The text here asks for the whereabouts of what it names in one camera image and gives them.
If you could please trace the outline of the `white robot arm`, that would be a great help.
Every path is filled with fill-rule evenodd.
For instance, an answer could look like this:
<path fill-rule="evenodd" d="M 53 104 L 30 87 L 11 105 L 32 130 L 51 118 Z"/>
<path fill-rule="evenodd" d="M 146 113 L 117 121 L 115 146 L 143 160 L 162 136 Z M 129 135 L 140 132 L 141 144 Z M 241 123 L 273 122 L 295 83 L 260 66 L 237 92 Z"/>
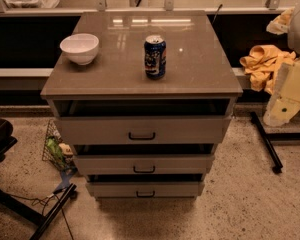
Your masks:
<path fill-rule="evenodd" d="M 288 47 L 299 58 L 292 64 L 282 63 L 267 104 L 263 121 L 268 126 L 282 126 L 300 111 L 300 2 L 294 8 L 288 28 Z"/>

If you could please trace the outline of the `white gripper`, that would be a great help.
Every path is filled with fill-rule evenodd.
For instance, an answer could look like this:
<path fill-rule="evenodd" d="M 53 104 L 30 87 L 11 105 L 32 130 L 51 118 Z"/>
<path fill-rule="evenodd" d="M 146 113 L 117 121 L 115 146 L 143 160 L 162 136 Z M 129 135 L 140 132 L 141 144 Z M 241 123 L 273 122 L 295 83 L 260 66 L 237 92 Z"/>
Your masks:
<path fill-rule="evenodd" d="M 278 127 L 288 123 L 300 111 L 300 59 L 292 65 L 283 63 L 278 71 L 273 94 L 263 122 Z"/>

